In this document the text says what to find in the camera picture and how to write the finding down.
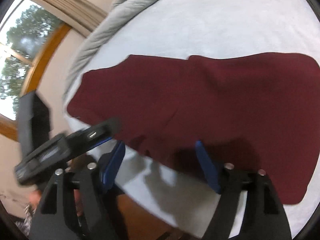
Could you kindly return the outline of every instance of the sky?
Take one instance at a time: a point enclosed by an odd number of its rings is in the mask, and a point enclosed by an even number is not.
[[[14,8],[21,2],[22,0],[15,0],[12,5],[10,6],[9,10],[5,14],[2,22],[0,23],[0,26],[3,25],[3,22],[8,18],[9,14],[14,10]],[[27,10],[31,5],[37,5],[36,3],[30,1],[30,0],[24,0],[20,6],[15,10],[15,12],[10,16],[6,24],[4,25],[3,29],[0,32],[0,42],[2,44],[7,44],[7,31],[12,26],[16,26],[16,19],[21,17],[21,13],[25,10]],[[6,59],[6,54],[4,51],[0,50],[0,72],[2,71],[4,67],[4,61]],[[12,109],[12,98],[8,97],[5,100],[0,100],[0,114],[3,114],[4,116],[15,120],[16,116],[13,113]]]

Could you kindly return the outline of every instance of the mattress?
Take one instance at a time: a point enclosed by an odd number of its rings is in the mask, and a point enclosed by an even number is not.
[[[130,54],[186,59],[189,55],[233,58],[263,52],[303,53],[320,63],[320,23],[306,0],[158,0],[102,42],[82,68],[73,69],[64,105],[76,93],[83,73],[117,65]],[[88,126],[67,112],[65,116],[74,131]],[[90,154],[98,159],[114,143],[105,143]],[[320,201],[319,181],[318,161],[303,200],[284,206],[293,237]],[[116,183],[150,213],[198,237],[219,201],[219,195],[201,181],[128,147]],[[242,192],[230,237],[240,230],[245,201],[246,192]]]

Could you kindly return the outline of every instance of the metal screw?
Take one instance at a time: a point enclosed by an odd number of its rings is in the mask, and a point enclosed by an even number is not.
[[[54,174],[56,174],[57,176],[61,175],[63,173],[63,169],[57,169]]]
[[[232,164],[232,163],[225,163],[224,164],[224,167],[227,169],[227,170],[233,170],[235,168],[235,166]]]
[[[93,169],[95,169],[97,167],[97,164],[96,163],[89,163],[88,165],[87,165],[87,168],[89,169],[89,170],[93,170]]]
[[[96,134],[97,134],[97,132],[93,131],[93,132],[88,134],[88,138],[92,139]]]
[[[261,175],[261,176],[264,176],[266,175],[266,171],[265,170],[258,170],[258,174]]]

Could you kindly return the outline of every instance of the window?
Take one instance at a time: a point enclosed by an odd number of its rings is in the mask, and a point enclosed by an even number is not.
[[[32,61],[62,21],[30,0],[15,0],[0,23],[0,114],[15,120]]]

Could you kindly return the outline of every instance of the maroon shirt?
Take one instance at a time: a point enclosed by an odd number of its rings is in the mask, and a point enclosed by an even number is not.
[[[188,60],[130,55],[92,70],[68,105],[90,125],[119,117],[116,135],[142,155],[202,177],[194,145],[217,161],[264,169],[283,204],[305,195],[320,150],[320,69],[302,54]]]

